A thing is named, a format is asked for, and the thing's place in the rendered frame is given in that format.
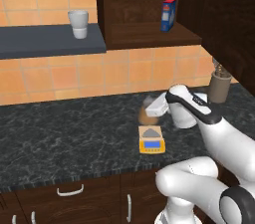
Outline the grey-brown utensil pot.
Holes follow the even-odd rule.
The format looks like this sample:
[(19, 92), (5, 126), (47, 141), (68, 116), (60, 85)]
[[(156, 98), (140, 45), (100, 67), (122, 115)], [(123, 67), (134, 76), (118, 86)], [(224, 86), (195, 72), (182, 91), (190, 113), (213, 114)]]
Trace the grey-brown utensil pot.
[(232, 76), (229, 73), (218, 76), (215, 72), (211, 74), (208, 88), (208, 99), (211, 103), (223, 104), (226, 102)]

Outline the white cup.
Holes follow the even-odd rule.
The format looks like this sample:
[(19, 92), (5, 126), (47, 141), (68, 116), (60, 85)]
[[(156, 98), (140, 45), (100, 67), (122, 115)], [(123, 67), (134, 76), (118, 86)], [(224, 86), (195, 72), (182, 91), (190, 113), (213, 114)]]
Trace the white cup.
[(76, 39), (85, 39), (88, 35), (89, 13), (86, 10), (72, 10), (68, 12), (70, 24)]

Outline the dark wood cupboard door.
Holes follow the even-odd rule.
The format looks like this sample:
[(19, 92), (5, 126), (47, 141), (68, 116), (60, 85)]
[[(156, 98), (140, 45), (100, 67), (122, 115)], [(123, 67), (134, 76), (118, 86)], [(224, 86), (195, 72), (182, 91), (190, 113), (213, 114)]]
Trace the dark wood cupboard door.
[[(156, 169), (121, 175), (121, 224), (154, 224), (167, 199), (155, 185)], [(127, 222), (128, 200), (131, 196), (131, 222)]]

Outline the blue and red box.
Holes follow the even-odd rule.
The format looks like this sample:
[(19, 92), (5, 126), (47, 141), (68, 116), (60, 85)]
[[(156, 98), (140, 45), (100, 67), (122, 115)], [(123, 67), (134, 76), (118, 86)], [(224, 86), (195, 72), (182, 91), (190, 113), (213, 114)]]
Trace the blue and red box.
[(161, 27), (162, 32), (168, 32), (174, 23), (176, 0), (164, 0), (161, 7)]

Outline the dark wood drawer front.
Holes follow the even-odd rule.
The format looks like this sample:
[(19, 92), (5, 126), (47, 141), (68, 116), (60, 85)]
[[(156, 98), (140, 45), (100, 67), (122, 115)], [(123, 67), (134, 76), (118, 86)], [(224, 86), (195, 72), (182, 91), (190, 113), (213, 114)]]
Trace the dark wood drawer front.
[[(84, 184), (84, 191), (81, 194), (60, 197), (57, 188), (61, 192), (78, 190)], [(64, 204), (71, 201), (89, 201), (91, 199), (106, 198), (106, 202), (117, 199), (120, 194), (120, 177), (118, 175), (104, 176), (81, 181), (65, 182), (62, 184), (41, 186), (16, 191), (16, 195), (22, 206), (48, 205), (51, 203)]]

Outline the amber honey bottle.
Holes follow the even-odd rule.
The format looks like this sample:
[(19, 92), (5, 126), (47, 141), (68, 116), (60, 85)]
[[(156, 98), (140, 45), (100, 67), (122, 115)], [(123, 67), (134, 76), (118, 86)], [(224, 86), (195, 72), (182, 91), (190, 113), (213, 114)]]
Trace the amber honey bottle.
[(142, 125), (156, 125), (158, 123), (157, 117), (150, 117), (146, 114), (145, 109), (154, 101), (152, 97), (146, 97), (138, 113), (138, 121)]

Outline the yellow digital scale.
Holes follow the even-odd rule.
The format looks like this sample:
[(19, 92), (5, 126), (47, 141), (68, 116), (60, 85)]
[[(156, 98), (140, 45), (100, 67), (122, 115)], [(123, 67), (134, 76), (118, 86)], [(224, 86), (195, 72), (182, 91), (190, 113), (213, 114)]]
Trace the yellow digital scale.
[(139, 152), (142, 154), (165, 153), (165, 141), (158, 125), (140, 125)]

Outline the wooden utensils in pot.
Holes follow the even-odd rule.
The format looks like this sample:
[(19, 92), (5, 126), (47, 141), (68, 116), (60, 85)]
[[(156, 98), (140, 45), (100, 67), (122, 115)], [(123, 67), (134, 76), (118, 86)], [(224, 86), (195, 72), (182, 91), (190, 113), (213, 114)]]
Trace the wooden utensils in pot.
[(219, 78), (229, 78), (230, 73), (220, 64), (218, 63), (215, 59), (212, 59), (213, 65), (215, 72), (214, 74), (219, 77)]

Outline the dark wood wall cabinet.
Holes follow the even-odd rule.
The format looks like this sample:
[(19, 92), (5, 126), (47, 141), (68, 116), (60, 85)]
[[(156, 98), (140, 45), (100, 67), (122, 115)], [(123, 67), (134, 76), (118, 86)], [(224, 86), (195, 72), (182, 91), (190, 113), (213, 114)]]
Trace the dark wood wall cabinet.
[(97, 0), (98, 23), (109, 50), (199, 45), (207, 0), (176, 0), (173, 27), (162, 32), (164, 0)]

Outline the dark wood cabinet door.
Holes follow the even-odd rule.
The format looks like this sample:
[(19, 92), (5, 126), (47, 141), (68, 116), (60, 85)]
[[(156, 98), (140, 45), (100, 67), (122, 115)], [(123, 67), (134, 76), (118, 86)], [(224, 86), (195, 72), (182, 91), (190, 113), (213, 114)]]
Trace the dark wood cabinet door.
[(255, 97), (255, 0), (207, 0), (202, 46)]

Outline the dark grey wall shelf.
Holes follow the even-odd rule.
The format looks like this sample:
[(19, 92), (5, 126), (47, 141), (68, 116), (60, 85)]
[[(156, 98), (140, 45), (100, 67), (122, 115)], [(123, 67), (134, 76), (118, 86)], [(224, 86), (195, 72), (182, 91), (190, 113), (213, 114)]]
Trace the dark grey wall shelf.
[(0, 27), (0, 60), (105, 53), (107, 47), (96, 23), (86, 39), (74, 37), (70, 25)]

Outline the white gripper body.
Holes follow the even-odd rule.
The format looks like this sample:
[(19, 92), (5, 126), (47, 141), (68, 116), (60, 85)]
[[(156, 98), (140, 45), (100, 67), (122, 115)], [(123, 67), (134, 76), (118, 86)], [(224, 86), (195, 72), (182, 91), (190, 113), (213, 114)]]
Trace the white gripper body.
[(162, 93), (156, 99), (147, 97), (144, 100), (145, 113), (149, 117), (160, 117), (169, 112), (169, 105), (165, 98), (165, 93)]

